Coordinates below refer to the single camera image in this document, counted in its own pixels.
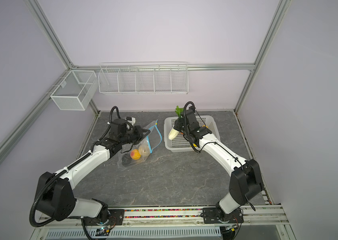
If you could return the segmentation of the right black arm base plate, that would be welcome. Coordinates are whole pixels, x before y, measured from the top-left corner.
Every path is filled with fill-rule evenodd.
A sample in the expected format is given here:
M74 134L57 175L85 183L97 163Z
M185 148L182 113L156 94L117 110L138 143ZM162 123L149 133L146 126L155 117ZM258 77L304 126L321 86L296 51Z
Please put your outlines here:
M230 214L226 214L222 209L217 207L203 208L200 216L205 224L241 224L244 222L240 208Z

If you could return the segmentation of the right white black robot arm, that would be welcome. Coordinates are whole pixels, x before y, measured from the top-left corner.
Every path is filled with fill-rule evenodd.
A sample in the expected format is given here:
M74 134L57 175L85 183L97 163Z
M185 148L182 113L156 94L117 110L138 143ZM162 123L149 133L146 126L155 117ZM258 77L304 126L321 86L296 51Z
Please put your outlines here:
M215 218L221 222L230 221L239 207L252 205L250 200L264 190L258 162L239 156L219 141L208 127L201 126L194 107L179 115L169 136L172 137L174 132L183 135L196 153L211 155L229 174L228 194L215 207Z

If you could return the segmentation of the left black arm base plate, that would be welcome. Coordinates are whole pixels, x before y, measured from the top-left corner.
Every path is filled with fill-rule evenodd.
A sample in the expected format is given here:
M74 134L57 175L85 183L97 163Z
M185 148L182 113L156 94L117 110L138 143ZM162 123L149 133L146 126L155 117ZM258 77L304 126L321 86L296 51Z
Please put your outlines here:
M125 209L109 209L106 218L83 218L86 226L121 226L123 224Z

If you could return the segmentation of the black toy avocado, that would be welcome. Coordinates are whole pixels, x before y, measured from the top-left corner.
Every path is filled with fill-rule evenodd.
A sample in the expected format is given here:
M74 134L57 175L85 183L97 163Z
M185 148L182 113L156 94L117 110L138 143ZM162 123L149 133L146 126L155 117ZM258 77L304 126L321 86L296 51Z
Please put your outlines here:
M133 160L132 158L122 158L121 164L122 167L127 168L132 166L135 163L135 160Z

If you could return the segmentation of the white plastic perforated basket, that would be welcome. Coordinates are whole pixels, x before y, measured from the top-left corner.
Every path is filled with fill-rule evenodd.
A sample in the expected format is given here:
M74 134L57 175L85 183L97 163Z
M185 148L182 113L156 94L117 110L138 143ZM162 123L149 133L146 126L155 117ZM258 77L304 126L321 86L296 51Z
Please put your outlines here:
M174 139L169 139L169 134L173 127L175 126L175 122L178 117L169 117L165 119L164 123L164 137L165 137L165 146L168 150L173 153L179 152L192 152L193 149L190 145L190 142L186 140L184 134L179 133ZM193 138L196 140L196 137L200 137L201 133L208 133L205 129L208 128L212 135L214 135L213 140L220 141L220 134L218 132L218 128L216 122L212 116L209 115L201 115L196 116L196 120L199 124L199 128L191 133Z

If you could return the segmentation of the white toy radish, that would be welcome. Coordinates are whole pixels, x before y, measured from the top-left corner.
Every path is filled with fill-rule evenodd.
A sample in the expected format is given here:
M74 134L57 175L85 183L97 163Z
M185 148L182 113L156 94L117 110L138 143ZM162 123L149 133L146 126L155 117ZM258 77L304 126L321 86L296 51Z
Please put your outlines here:
M179 131L175 130L174 128L172 128L169 132L169 135L168 135L168 139L169 140L174 140L177 135L179 134Z

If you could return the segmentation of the orange yellow toy fruit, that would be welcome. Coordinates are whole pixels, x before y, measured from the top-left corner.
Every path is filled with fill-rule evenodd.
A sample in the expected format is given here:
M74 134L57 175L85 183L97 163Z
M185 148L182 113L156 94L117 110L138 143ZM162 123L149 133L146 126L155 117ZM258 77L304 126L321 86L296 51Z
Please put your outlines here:
M130 157L133 159L133 160L139 160L142 155L140 154L139 150L137 149L133 149L131 152L130 152Z

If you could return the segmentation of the clear zip top bag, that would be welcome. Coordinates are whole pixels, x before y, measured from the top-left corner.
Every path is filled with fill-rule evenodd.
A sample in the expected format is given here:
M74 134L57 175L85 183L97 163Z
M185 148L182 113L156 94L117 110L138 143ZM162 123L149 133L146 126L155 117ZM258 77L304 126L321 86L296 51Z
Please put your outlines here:
M163 136L158 128L158 120L152 121L144 127L150 133L137 145L127 144L118 153L118 168L122 171L141 164L153 153L163 141Z

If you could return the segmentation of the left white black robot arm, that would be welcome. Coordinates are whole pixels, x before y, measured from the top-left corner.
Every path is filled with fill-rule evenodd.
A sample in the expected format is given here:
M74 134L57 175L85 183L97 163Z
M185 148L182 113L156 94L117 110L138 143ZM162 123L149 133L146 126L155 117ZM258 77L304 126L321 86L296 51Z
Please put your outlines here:
M85 155L61 170L40 176L29 213L30 225L40 228L65 219L90 219L96 225L107 225L111 217L108 205L99 200L77 198L74 189L95 168L121 152L125 145L140 144L149 136L151 128L136 125L133 117L121 118L119 108L112 107L106 131Z

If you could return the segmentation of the beige round toy bun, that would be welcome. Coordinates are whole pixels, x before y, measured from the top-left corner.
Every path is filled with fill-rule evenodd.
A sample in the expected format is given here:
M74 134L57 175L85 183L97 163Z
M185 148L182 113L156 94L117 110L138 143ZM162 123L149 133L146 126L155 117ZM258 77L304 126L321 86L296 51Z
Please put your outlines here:
M140 154L142 155L142 157L147 157L151 154L150 148L146 144L140 145L138 150Z

